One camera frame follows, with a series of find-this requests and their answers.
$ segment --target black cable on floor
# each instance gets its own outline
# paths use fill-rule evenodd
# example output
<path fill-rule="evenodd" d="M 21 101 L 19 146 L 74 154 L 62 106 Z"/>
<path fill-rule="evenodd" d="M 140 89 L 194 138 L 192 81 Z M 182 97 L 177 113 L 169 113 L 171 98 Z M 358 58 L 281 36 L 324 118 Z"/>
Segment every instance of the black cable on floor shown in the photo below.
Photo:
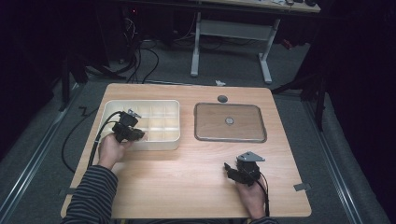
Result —
<path fill-rule="evenodd" d="M 195 41 L 194 41 L 194 39 L 193 40 L 191 40 L 191 38 L 193 38 L 194 36 L 191 36 L 190 38 L 185 38 L 185 39 L 183 39 L 183 40 L 178 40 L 178 41 L 175 41 L 174 40 L 174 44 L 176 44 L 176 45 L 178 45 L 178 46 L 181 46 L 181 47 L 190 47 L 190 46 L 193 46 L 194 44 L 195 44 Z"/>
<path fill-rule="evenodd" d="M 153 53 L 155 55 L 155 57 L 157 58 L 157 62 L 155 63 L 154 68 L 145 76 L 145 78 L 143 78 L 142 84 L 145 83 L 146 79 L 149 77 L 149 75 L 151 75 L 152 72 L 154 72 L 154 70 L 157 68 L 158 64 L 160 63 L 160 57 L 158 56 L 158 54 L 156 52 L 154 52 L 151 49 L 145 49 L 150 51 L 151 53 Z"/>
<path fill-rule="evenodd" d="M 82 120 L 80 120 L 74 127 L 73 129 L 69 132 L 69 134 L 66 136 L 66 138 L 64 139 L 64 144 L 62 145 L 62 162 L 64 163 L 64 165 L 67 167 L 68 170 L 70 170 L 73 174 L 76 172 L 76 170 L 74 170 L 73 168 L 71 168 L 71 166 L 69 164 L 67 164 L 66 159 L 64 158 L 64 149 L 66 147 L 66 143 L 67 140 L 70 138 L 70 136 L 72 135 L 73 131 L 76 130 L 76 128 L 87 118 L 90 117 L 90 115 L 92 115 L 95 111 L 97 111 L 99 109 L 99 107 L 97 107 L 96 109 L 94 109 L 93 111 L 91 111 L 88 115 L 86 115 Z"/>
<path fill-rule="evenodd" d="M 134 67 L 134 72 L 128 77 L 128 79 L 126 80 L 126 83 L 129 83 L 129 81 L 131 81 L 131 79 L 132 79 L 132 83 L 134 83 L 134 78 L 136 78 L 136 83 L 137 83 L 137 70 L 140 68 L 140 64 L 142 62 L 142 53 L 140 51 L 140 45 L 137 48 L 137 52 L 139 54 L 139 62 L 137 63 L 137 66 Z"/>
<path fill-rule="evenodd" d="M 221 41 L 218 43 L 218 45 L 215 46 L 214 48 L 207 48 L 207 47 L 204 47 L 203 44 L 200 44 L 199 47 L 200 47 L 201 49 L 206 49 L 206 50 L 215 50 L 215 49 L 219 49 L 222 45 L 223 45 L 223 42 L 222 42 L 222 40 L 221 40 Z"/>
<path fill-rule="evenodd" d="M 254 44 L 254 43 L 256 43 L 256 42 L 259 42 L 259 40 L 249 39 L 249 40 L 245 41 L 244 43 L 238 43 L 238 42 L 229 40 L 229 38 L 223 38 L 223 41 L 224 41 L 225 43 L 233 44 L 233 45 L 238 45 L 238 46 L 251 45 L 251 44 Z"/>

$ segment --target human hand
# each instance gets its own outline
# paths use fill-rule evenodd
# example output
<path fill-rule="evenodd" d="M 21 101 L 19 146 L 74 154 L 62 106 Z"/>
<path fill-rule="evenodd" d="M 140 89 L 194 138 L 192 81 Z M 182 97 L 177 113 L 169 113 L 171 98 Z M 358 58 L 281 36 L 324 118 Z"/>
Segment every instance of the human hand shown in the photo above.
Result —
<path fill-rule="evenodd" d="M 259 182 L 264 186 L 262 177 Z M 251 219 L 260 219 L 265 217 L 264 202 L 265 194 L 260 188 L 259 184 L 254 182 L 252 186 L 235 182 L 236 188 L 238 189 L 239 197 L 241 198 L 242 204 L 247 209 Z"/>
<path fill-rule="evenodd" d="M 131 141 L 119 143 L 114 133 L 105 136 L 99 145 L 98 165 L 111 170 L 123 155 L 125 150 L 132 145 Z"/>

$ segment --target clear plastic container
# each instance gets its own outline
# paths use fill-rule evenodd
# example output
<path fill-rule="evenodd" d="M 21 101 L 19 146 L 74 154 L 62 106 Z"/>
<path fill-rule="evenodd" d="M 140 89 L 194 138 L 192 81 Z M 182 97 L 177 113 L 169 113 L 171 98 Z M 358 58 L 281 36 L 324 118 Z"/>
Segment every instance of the clear plastic container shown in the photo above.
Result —
<path fill-rule="evenodd" d="M 100 122 L 114 112 L 132 109 L 142 118 L 137 118 L 135 126 L 145 132 L 145 136 L 134 142 L 132 150 L 173 150 L 178 147 L 180 138 L 180 105 L 176 100 L 113 100 L 105 105 Z M 114 116 L 110 121 L 119 121 L 120 116 Z M 102 137 L 109 133 L 114 123 L 109 123 L 102 131 Z"/>

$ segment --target table top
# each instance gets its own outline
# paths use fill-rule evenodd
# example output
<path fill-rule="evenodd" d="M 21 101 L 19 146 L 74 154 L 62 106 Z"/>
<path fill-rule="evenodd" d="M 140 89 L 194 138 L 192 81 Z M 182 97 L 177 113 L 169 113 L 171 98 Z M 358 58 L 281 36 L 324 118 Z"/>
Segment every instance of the table top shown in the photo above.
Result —
<path fill-rule="evenodd" d="M 316 4 L 314 7 L 309 7 L 306 3 L 294 3 L 292 6 L 286 4 L 280 5 L 272 2 L 271 0 L 200 0 L 201 2 L 210 2 L 218 4 L 227 4 L 243 7 L 264 7 L 271 9 L 282 9 L 287 11 L 298 12 L 314 12 L 319 13 L 320 7 Z"/>
<path fill-rule="evenodd" d="M 199 141 L 194 137 L 197 103 L 256 105 L 267 131 L 265 143 Z M 110 84 L 92 125 L 70 188 L 76 188 L 86 171 L 94 138 L 106 102 L 110 100 L 177 100 L 180 103 L 179 146 L 175 150 L 127 151 L 113 168 L 119 186 L 113 203 L 114 218 L 221 218 L 247 217 L 234 182 L 227 178 L 224 162 L 235 168 L 236 157 L 252 151 L 269 185 L 272 217 L 307 217 L 311 207 L 272 93 L 265 88 Z M 71 195 L 67 195 L 64 217 Z"/>

